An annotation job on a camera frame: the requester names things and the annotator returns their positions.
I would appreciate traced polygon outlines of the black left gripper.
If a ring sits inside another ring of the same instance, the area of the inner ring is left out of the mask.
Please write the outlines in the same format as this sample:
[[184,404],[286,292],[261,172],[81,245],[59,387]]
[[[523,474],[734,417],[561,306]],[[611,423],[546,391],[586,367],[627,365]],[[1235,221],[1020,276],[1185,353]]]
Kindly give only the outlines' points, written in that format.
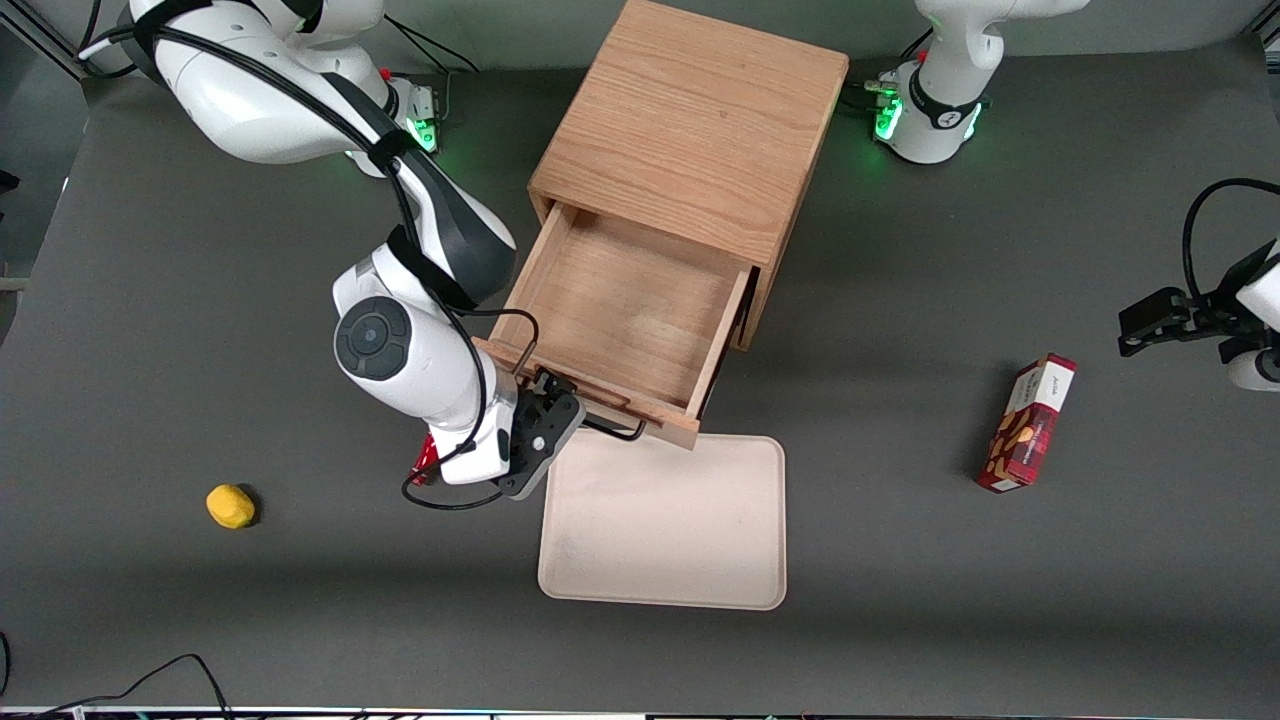
[[1117,314],[1121,357],[1169,342],[1196,342],[1219,336],[1262,332],[1265,322],[1236,297],[1261,277],[1271,258],[1271,242],[1234,263],[1215,290],[1203,292],[1194,269],[1190,241],[1185,241],[1185,282],[1190,296],[1179,288],[1161,288]]

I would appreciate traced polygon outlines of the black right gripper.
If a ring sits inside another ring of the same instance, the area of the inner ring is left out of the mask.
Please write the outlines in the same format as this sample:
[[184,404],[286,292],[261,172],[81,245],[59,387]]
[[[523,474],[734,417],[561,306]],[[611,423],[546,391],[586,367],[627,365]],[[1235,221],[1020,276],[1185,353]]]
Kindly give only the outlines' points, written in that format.
[[527,498],[585,419],[572,380],[540,366],[532,389],[521,389],[512,424],[509,470],[495,480],[503,498]]

